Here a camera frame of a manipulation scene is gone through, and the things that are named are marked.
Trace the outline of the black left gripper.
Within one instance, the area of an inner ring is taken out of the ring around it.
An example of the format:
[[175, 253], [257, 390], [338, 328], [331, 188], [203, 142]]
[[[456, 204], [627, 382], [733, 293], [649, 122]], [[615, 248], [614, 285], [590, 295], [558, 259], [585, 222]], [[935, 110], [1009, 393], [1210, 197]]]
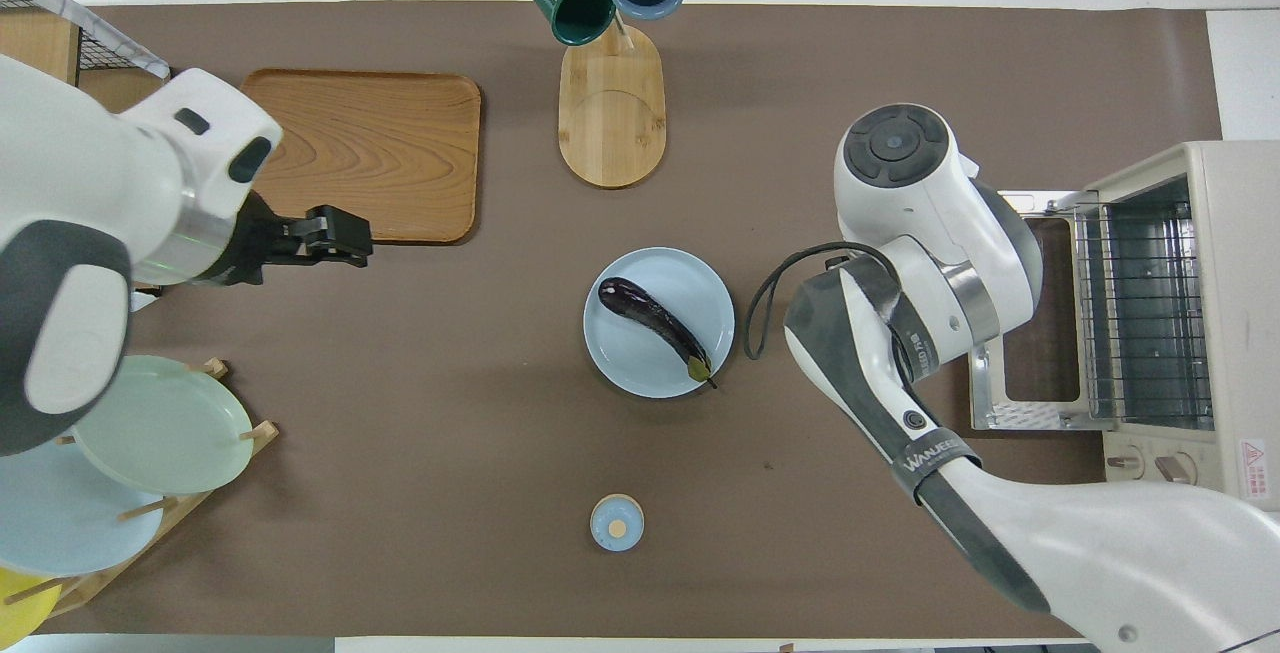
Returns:
[[205, 271], [205, 284], [261, 286], [264, 266], [301, 265], [303, 259], [367, 268], [372, 255], [371, 229], [367, 223], [343, 223], [346, 216], [346, 211], [330, 205], [310, 207], [301, 219], [282, 216], [251, 191], [236, 216], [227, 247]]

